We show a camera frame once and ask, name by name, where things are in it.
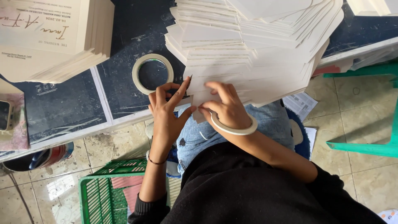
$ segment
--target tape roll on wrist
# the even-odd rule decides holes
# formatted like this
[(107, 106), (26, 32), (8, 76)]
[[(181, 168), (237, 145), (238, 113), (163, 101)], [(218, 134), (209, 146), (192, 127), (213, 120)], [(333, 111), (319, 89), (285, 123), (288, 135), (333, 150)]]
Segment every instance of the tape roll on wrist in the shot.
[(252, 125), (246, 129), (234, 129), (234, 128), (225, 126), (218, 119), (217, 113), (213, 112), (213, 111), (211, 112), (211, 121), (213, 122), (213, 124), (216, 127), (218, 127), (219, 129), (221, 129), (222, 131), (224, 131), (226, 133), (238, 135), (238, 136), (246, 136), (246, 135), (250, 135), (250, 134), (254, 133), (258, 127), (257, 120), (251, 114), (248, 113), (248, 115), (249, 115), (250, 120), (252, 121)]
[(145, 95), (149, 95), (150, 93), (156, 91), (156, 90), (149, 90), (149, 89), (145, 88), (141, 84), (139, 77), (138, 77), (138, 72), (140, 71), (141, 66), (150, 61), (160, 61), (161, 63), (163, 63), (166, 66), (166, 69), (168, 72), (168, 77), (167, 77), (166, 83), (171, 83), (174, 80), (173, 67), (165, 57), (158, 55), (158, 54), (148, 54), (148, 55), (144, 55), (144, 56), (140, 57), (135, 62), (134, 66), (133, 66), (132, 75), (133, 75), (133, 82), (134, 82), (135, 86), (137, 87), (137, 89), (140, 92), (142, 92)]

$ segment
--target left hand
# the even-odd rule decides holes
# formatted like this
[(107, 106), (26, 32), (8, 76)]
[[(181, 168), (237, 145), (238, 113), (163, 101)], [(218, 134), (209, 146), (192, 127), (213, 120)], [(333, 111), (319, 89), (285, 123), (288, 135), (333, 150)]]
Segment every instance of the left hand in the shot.
[[(154, 162), (161, 163), (165, 160), (163, 157), (167, 156), (188, 118), (196, 110), (196, 106), (188, 107), (179, 118), (176, 118), (173, 113), (174, 108), (184, 97), (189, 80), (187, 77), (181, 86), (176, 83), (166, 83), (156, 88), (156, 92), (149, 94), (150, 105), (148, 107), (154, 117), (151, 152), (153, 150), (158, 152), (153, 155), (154, 157), (152, 157), (152, 153), (150, 155)], [(166, 91), (172, 88), (178, 89), (178, 91), (171, 97), (171, 94)], [(166, 97), (171, 97), (171, 99), (167, 102)]]

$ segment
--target right hand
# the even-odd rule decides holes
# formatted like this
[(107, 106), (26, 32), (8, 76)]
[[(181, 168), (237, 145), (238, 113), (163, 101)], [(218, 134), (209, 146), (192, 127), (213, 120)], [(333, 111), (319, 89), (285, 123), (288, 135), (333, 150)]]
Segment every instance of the right hand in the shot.
[(227, 127), (234, 129), (249, 128), (252, 125), (251, 119), (241, 103), (235, 87), (232, 84), (220, 82), (207, 82), (205, 86), (212, 88), (211, 94), (219, 94), (222, 102), (214, 100), (204, 102), (199, 106), (199, 112), (204, 115), (214, 130), (228, 141), (234, 143), (237, 135), (226, 133), (217, 128), (211, 121), (211, 113), (207, 109), (215, 111), (218, 114), (220, 122)]

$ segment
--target forearm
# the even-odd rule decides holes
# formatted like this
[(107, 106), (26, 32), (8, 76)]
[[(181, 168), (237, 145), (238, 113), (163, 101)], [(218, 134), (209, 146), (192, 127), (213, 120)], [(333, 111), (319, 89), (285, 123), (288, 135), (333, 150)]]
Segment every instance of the forearm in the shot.
[[(152, 146), (149, 157), (155, 163), (166, 160), (169, 150)], [(142, 181), (139, 197), (144, 202), (154, 202), (166, 193), (166, 163), (157, 165), (150, 161), (146, 165), (144, 180)]]
[(318, 175), (313, 163), (259, 131), (239, 136), (233, 143), (272, 167), (289, 172), (304, 183), (313, 182)]

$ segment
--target table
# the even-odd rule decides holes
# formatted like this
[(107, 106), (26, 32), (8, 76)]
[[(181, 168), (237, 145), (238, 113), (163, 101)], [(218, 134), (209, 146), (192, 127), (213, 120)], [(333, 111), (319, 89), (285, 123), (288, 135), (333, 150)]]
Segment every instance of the table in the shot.
[[(111, 58), (61, 83), (51, 92), (37, 92), (43, 83), (14, 83), (24, 91), (30, 149), (0, 151), (0, 162), (68, 143), (80, 138), (111, 132), (150, 119), (148, 97), (135, 87), (131, 71), (142, 55), (157, 53), (173, 66), (174, 82), (182, 82), (184, 65), (165, 47), (166, 27), (174, 24), (171, 0), (113, 0)], [(343, 4), (345, 18), (330, 37), (317, 72), (343, 72), (363, 58), (388, 57), (398, 48), (398, 17), (354, 16)], [(141, 82), (150, 89), (166, 80), (165, 68), (146, 66)], [(178, 108), (186, 107), (184, 99)]]

